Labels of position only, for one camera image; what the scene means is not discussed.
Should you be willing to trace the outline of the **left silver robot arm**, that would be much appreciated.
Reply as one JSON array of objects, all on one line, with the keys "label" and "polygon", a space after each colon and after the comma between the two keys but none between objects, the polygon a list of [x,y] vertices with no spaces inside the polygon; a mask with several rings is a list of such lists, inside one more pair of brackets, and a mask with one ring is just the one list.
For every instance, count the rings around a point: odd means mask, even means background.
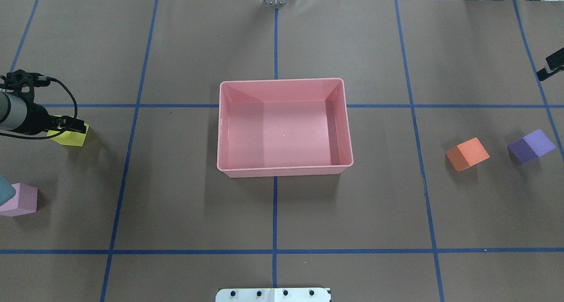
[{"label": "left silver robot arm", "polygon": [[1,135],[28,141],[53,140],[82,146],[90,127],[74,116],[55,116],[20,96],[1,93]]}]

